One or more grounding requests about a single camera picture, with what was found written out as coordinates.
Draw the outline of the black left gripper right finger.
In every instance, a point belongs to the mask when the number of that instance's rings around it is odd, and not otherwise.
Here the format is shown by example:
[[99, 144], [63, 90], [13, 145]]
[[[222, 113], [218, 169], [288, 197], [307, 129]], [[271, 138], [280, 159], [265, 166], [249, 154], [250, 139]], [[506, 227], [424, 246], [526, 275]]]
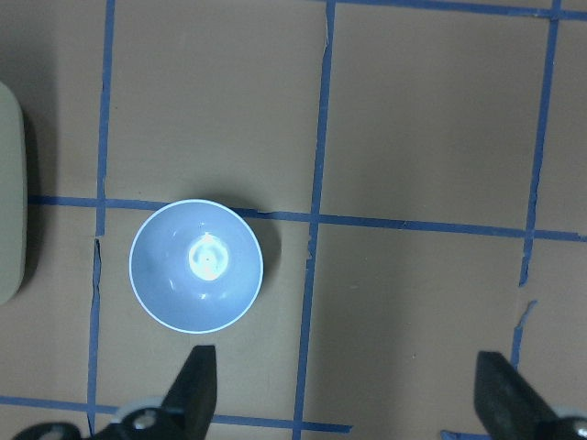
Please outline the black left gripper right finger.
[[559, 415], [499, 352], [476, 358], [473, 402], [492, 439], [584, 439], [584, 415]]

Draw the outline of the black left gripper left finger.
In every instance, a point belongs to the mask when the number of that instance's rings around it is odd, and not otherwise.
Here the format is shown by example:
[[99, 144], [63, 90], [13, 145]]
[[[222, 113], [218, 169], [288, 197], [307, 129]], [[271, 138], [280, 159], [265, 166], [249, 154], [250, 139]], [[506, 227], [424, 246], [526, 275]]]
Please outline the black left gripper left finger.
[[110, 423], [96, 439], [204, 439], [216, 410], [216, 348], [195, 346], [161, 403]]

